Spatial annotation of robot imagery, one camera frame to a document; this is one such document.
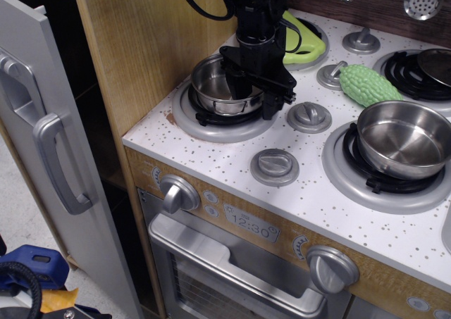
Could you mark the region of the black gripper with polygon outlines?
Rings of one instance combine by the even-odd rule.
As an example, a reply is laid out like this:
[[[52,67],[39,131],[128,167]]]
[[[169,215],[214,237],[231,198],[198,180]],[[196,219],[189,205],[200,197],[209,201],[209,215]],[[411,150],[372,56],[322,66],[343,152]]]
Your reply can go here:
[[[270,30],[268,36],[237,33],[237,46],[222,46],[223,69],[232,99],[246,99],[256,87],[263,92],[262,118],[271,120],[283,104],[295,98],[296,80],[283,64],[285,30]]]

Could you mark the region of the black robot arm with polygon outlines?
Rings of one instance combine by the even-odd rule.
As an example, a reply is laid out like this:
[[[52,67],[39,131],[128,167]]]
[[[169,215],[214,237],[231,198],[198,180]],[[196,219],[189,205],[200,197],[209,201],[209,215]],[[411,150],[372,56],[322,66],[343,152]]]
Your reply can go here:
[[[262,118],[270,120],[295,99],[296,81],[283,64],[287,0],[231,0],[237,18],[238,47],[222,47],[222,68],[234,100],[254,88],[263,92]]]

